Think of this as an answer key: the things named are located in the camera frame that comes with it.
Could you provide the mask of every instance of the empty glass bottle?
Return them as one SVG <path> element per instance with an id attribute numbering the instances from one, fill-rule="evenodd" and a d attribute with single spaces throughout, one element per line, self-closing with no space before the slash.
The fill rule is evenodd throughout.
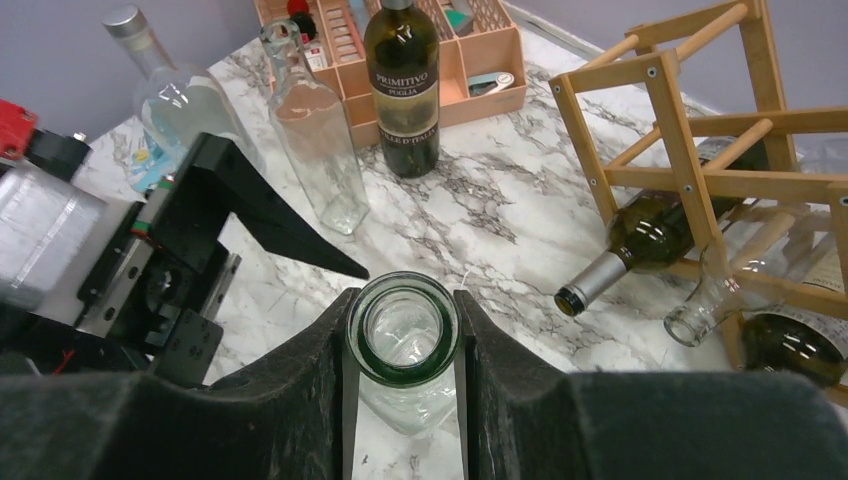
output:
<path id="1" fill-rule="evenodd" d="M 346 337 L 364 374 L 360 398 L 397 432 L 425 435 L 456 408 L 459 316 L 437 281 L 414 272 L 373 280 L 351 308 Z"/>
<path id="2" fill-rule="evenodd" d="M 834 235 L 821 228 L 829 224 L 829 212 L 806 203 L 760 200 L 735 212 L 723 240 L 701 252 L 698 286 L 665 317 L 666 331 L 694 347 L 734 313 L 782 304 L 787 283 L 777 280 L 800 281 L 833 248 Z"/>
<path id="3" fill-rule="evenodd" d="M 318 219 L 349 235 L 369 206 L 344 104 L 312 74 L 294 22 L 271 22 L 259 38 L 277 80 L 268 100 L 271 125 Z"/>
<path id="4" fill-rule="evenodd" d="M 176 160 L 175 169 L 197 135 L 207 132 L 235 142 L 253 167 L 264 173 L 265 162 L 218 81 L 203 68 L 171 61 L 137 6 L 113 9 L 103 26 L 144 74 L 133 94 L 135 114 Z"/>

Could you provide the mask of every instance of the white marble surface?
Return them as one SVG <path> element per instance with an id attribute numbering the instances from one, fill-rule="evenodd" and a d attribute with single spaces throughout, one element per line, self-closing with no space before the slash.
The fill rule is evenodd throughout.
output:
<path id="1" fill-rule="evenodd" d="M 279 193 L 325 238 L 373 276 L 409 269 L 448 288 L 472 292 L 494 322 L 565 371 L 728 369 L 718 338 L 698 349 L 674 343 L 661 319 L 686 295 L 669 278 L 628 276 L 578 319 L 560 314 L 552 295 L 603 248 L 604 228 L 556 110 L 547 78 L 583 63 L 523 33 L 529 90 L 516 113 L 442 130 L 437 170 L 398 181 L 377 148 L 362 154 L 372 211 L 352 237 L 318 224 L 267 122 L 266 63 L 254 41 L 211 71 L 254 136 Z M 589 126 L 607 160 L 650 129 L 647 95 L 635 87 L 582 97 Z M 141 126 L 128 120 L 93 143 L 77 183 L 125 198 Z M 661 161 L 652 150 L 639 162 Z M 620 199 L 626 192 L 620 192 Z M 337 274 L 265 253 L 237 222 L 223 241 L 244 258 L 218 321 L 224 339 L 207 381 L 252 362 L 317 318 L 346 287 Z M 409 440 L 360 406 L 355 478 L 461 479 L 455 418 L 431 436 Z"/>

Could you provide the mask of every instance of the green glass bottle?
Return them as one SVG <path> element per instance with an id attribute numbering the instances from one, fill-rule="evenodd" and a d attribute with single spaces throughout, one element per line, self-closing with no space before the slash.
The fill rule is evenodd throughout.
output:
<path id="1" fill-rule="evenodd" d="M 716 158 L 736 139 L 710 137 L 698 145 L 701 165 Z M 762 141 L 727 167 L 730 170 L 768 170 Z M 713 211 L 724 215 L 742 199 L 713 197 Z M 554 295 L 557 307 L 569 316 L 582 313 L 627 272 L 663 270 L 695 246 L 683 203 L 674 192 L 643 190 L 616 212 L 607 228 L 608 248 L 574 280 Z"/>
<path id="2" fill-rule="evenodd" d="M 804 283 L 845 292 L 836 250 L 813 267 Z M 848 318 L 780 305 L 751 317 L 740 336 L 746 370 L 795 372 L 822 388 L 839 383 L 848 370 Z"/>
<path id="3" fill-rule="evenodd" d="M 439 159 L 439 34 L 414 0 L 382 0 L 365 29 L 365 63 L 389 169 L 420 177 Z"/>

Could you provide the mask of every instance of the wooden rack frame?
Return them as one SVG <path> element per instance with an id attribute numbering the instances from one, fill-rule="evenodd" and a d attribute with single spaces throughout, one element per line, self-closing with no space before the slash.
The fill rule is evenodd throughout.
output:
<path id="1" fill-rule="evenodd" d="M 677 76 L 683 61 L 719 35 L 739 26 L 745 49 L 756 113 L 687 118 Z M 688 37 L 676 48 L 657 45 Z M 635 57 L 618 60 L 633 50 Z M 644 83 L 656 115 L 647 135 L 607 165 L 602 165 L 577 94 Z M 578 70 L 550 80 L 560 114 L 571 136 L 601 218 L 608 223 L 618 209 L 611 187 L 640 187 L 680 193 L 697 247 L 712 239 L 722 241 L 710 196 L 767 198 L 829 204 L 836 232 L 844 282 L 848 285 L 848 175 L 794 173 L 792 134 L 848 131 L 848 107 L 788 110 L 775 53 L 766 0 L 735 0 L 665 21 L 630 29 L 624 40 Z M 708 165 L 701 167 L 693 137 L 733 135 L 737 140 Z M 628 164 L 662 139 L 671 168 Z M 733 163 L 762 139 L 771 171 L 732 171 Z M 697 262 L 681 260 L 669 271 L 697 280 Z M 746 288 L 783 282 L 762 274 L 748 276 Z M 787 284 L 787 303 L 848 320 L 848 294 L 801 284 Z M 722 333 L 731 361 L 740 366 L 737 346 L 739 318 L 725 321 Z M 848 388 L 831 389 L 832 400 L 848 406 Z"/>

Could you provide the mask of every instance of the wine label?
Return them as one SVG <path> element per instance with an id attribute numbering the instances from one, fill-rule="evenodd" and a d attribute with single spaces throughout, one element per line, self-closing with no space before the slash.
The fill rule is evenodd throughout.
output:
<path id="1" fill-rule="evenodd" d="M 736 137 L 710 137 L 698 144 L 698 158 L 701 165 L 712 162 L 727 147 L 736 141 Z"/>
<path id="2" fill-rule="evenodd" d="M 430 139 L 439 126 L 438 63 L 412 76 L 369 72 L 377 108 L 377 124 L 386 142 L 416 145 Z"/>
<path id="3" fill-rule="evenodd" d="M 804 277 L 803 283 L 814 287 L 826 288 L 833 292 L 845 293 L 842 280 L 842 268 L 839 252 L 834 248 L 817 263 Z"/>
<path id="4" fill-rule="evenodd" d="M 830 343 L 839 350 L 842 358 L 848 359 L 848 321 L 819 315 L 815 312 L 801 310 L 789 305 L 768 307 L 757 310 L 757 313 L 773 313 L 791 318 L 798 323 L 803 323 L 819 335 L 830 340 Z"/>
<path id="5" fill-rule="evenodd" d="M 803 283 L 834 292 L 845 293 L 845 286 L 842 282 L 842 270 L 839 268 L 839 256 L 836 249 L 825 255 L 810 270 L 804 278 Z M 842 354 L 842 357 L 848 358 L 848 321 L 801 310 L 789 305 L 771 307 L 764 311 L 766 313 L 783 315 L 799 323 L 803 323 L 830 340 L 837 350 L 839 350 L 839 353 Z"/>

